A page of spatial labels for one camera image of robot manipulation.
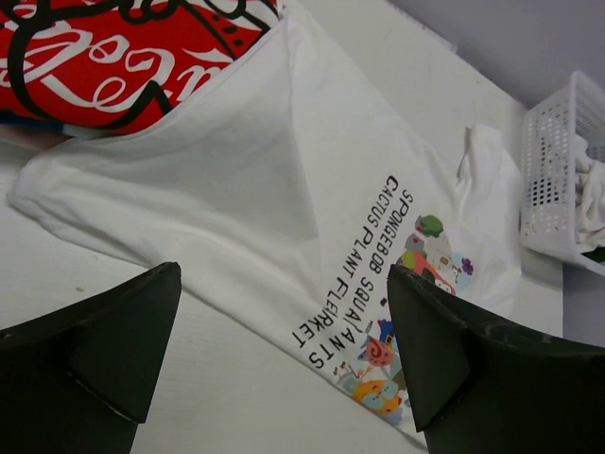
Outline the white SpongeBob print t-shirt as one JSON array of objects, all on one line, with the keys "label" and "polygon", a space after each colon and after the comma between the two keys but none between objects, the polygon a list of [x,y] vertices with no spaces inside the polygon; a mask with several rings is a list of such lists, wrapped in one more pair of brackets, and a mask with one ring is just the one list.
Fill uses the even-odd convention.
[{"label": "white SpongeBob print t-shirt", "polygon": [[521,175],[474,125],[447,166],[302,6],[146,131],[69,140],[9,202],[184,287],[422,444],[388,313],[392,265],[507,316]]}]

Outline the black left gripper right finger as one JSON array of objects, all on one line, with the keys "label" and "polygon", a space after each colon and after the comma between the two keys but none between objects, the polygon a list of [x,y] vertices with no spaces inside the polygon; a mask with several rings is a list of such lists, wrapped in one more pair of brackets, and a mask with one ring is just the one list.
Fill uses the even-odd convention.
[{"label": "black left gripper right finger", "polygon": [[464,301],[401,266],[388,303],[432,453],[600,453],[604,351]]}]

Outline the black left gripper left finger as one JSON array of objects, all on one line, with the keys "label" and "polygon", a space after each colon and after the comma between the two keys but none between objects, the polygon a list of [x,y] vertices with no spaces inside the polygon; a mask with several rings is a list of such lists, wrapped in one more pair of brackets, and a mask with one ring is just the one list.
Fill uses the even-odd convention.
[{"label": "black left gripper left finger", "polygon": [[166,262],[2,330],[2,452],[130,452],[181,293],[181,268]]}]

